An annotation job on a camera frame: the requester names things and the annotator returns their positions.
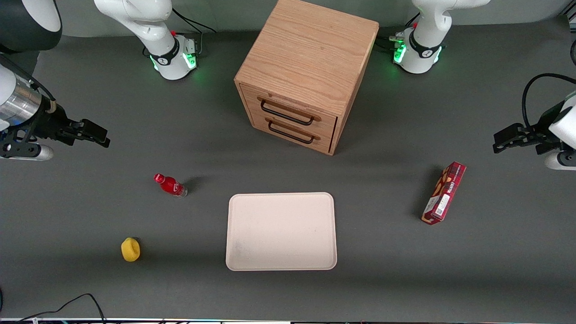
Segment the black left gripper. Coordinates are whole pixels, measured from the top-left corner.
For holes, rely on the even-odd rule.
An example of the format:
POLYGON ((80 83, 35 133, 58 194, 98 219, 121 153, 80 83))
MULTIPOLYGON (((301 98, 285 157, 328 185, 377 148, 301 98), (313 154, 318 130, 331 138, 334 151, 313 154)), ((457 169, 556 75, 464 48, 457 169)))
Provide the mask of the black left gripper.
POLYGON ((552 150, 564 150, 562 140, 549 130, 549 127, 559 116, 562 107, 563 105, 556 104, 552 108, 547 109, 538 122, 531 125, 527 118, 526 105, 523 105, 521 113, 525 125, 512 124, 495 133, 493 135, 492 151, 495 154, 499 154, 515 146, 531 145, 535 145, 535 151, 538 155, 551 152, 552 150))

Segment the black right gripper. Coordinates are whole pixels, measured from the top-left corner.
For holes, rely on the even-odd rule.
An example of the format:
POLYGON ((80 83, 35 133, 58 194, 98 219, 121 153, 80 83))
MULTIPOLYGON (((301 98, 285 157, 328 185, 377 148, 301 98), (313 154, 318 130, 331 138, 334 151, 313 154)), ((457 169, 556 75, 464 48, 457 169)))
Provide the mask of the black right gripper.
POLYGON ((32 127, 32 134, 35 137, 59 141, 69 146, 79 140, 94 142, 108 148, 111 140, 107 138, 107 133, 105 128, 88 119, 81 119, 80 123, 69 119, 59 104, 52 113, 41 108, 32 127))

